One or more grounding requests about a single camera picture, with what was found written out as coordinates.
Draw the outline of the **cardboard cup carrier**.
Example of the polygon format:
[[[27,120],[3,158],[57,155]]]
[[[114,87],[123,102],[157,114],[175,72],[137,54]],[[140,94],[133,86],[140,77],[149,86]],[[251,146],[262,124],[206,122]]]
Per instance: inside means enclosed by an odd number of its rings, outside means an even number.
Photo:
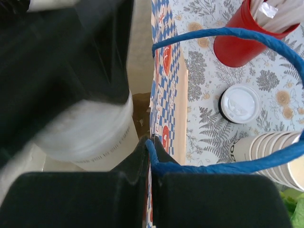
[[[150,95],[151,93],[133,95],[133,122],[139,139],[150,135]]]

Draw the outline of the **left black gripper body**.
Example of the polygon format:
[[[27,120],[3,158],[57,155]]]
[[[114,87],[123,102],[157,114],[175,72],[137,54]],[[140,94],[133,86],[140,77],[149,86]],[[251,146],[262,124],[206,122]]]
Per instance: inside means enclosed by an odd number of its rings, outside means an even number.
[[[66,108],[125,104],[131,0],[81,0],[32,12],[0,3],[0,164]]]

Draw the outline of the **blue checkered paper bag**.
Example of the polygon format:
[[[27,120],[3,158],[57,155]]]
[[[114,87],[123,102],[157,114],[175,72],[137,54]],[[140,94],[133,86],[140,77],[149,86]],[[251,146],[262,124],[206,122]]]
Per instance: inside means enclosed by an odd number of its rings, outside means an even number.
[[[286,58],[298,71],[300,77],[304,76],[304,61],[284,42],[256,31],[243,28],[213,28],[169,37],[169,31],[171,30],[174,30],[174,27],[167,26],[165,30],[161,32],[161,41],[157,42],[152,47],[152,55],[157,63],[162,62],[161,56],[165,53],[166,47],[169,48],[168,52],[173,58],[173,62],[161,67],[160,78],[155,80],[152,85],[150,124],[152,127],[161,125],[169,128],[167,139],[170,145],[169,151],[166,152],[161,144],[161,137],[154,137],[152,140],[146,138],[145,146],[148,152],[149,161],[148,189],[149,185],[152,185],[153,174],[158,177],[163,177],[172,173],[254,175],[255,171],[259,171],[262,168],[271,168],[303,155],[304,142],[300,141],[296,145],[280,151],[278,155],[272,155],[269,158],[260,159],[258,161],[216,164],[208,167],[179,165],[173,156],[181,143],[181,137],[177,135],[177,129],[181,122],[177,119],[177,106],[175,105],[175,101],[179,99],[180,94],[178,91],[173,90],[171,86],[180,83],[182,80],[182,77],[178,75],[178,71],[181,70],[183,63],[181,61],[181,41],[211,36],[235,36],[237,38],[256,40]]]

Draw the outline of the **white paper coffee cup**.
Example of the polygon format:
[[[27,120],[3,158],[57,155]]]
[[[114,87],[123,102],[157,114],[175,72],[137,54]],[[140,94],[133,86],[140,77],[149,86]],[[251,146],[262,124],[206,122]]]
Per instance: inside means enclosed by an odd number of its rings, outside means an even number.
[[[125,104],[102,104],[102,109],[89,118],[76,140],[79,149],[72,152],[73,164],[86,171],[109,171],[135,149],[139,139],[133,122],[133,98]]]

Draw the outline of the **white cup lid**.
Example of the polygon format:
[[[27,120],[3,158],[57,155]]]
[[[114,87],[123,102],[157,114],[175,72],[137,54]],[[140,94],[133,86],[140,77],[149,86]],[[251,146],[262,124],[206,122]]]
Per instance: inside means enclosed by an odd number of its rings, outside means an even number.
[[[37,133],[34,143],[55,160],[78,164],[101,160],[122,142],[132,114],[131,95],[118,105],[82,100]]]

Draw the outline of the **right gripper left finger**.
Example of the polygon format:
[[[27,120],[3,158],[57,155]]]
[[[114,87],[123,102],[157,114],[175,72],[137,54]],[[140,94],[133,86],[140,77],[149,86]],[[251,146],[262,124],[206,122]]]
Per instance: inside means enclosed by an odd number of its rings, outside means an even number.
[[[30,172],[12,184],[0,208],[3,228],[143,228],[146,138],[107,172]]]

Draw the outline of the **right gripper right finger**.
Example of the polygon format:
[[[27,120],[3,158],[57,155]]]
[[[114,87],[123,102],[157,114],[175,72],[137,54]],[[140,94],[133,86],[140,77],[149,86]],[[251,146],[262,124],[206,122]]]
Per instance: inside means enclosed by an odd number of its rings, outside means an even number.
[[[274,183],[258,175],[152,175],[152,222],[158,228],[289,228]]]

